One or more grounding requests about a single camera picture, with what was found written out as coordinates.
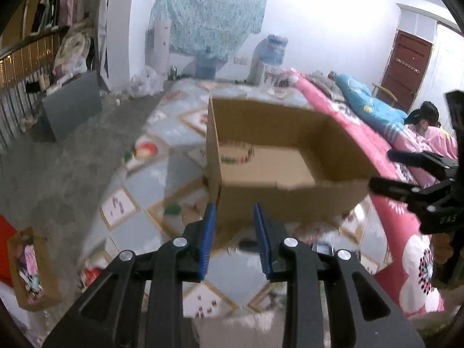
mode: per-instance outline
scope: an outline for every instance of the red cloth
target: red cloth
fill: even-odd
[[[0,216],[0,281],[13,287],[10,273],[10,263],[8,261],[8,239],[16,234],[13,228],[3,216]]]

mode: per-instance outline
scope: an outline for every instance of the hanging blue cloth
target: hanging blue cloth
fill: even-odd
[[[227,61],[250,34],[258,34],[267,0],[156,0],[149,30],[155,21],[171,19],[171,48]]]

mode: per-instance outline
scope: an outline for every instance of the gray box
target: gray box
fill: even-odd
[[[55,139],[66,138],[103,110],[96,71],[87,72],[46,96],[43,107]]]

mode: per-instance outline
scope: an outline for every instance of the red wooden door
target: red wooden door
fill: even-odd
[[[382,80],[382,86],[389,89],[398,100],[396,108],[409,111],[424,78],[431,51],[431,43],[398,31],[390,63]],[[391,103],[391,99],[383,98],[381,93],[378,97]]]

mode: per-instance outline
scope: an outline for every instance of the cardboard box with clothes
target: cardboard box with clothes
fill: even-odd
[[[20,308],[39,311],[62,302],[46,238],[31,227],[18,232],[8,240],[8,258]]]

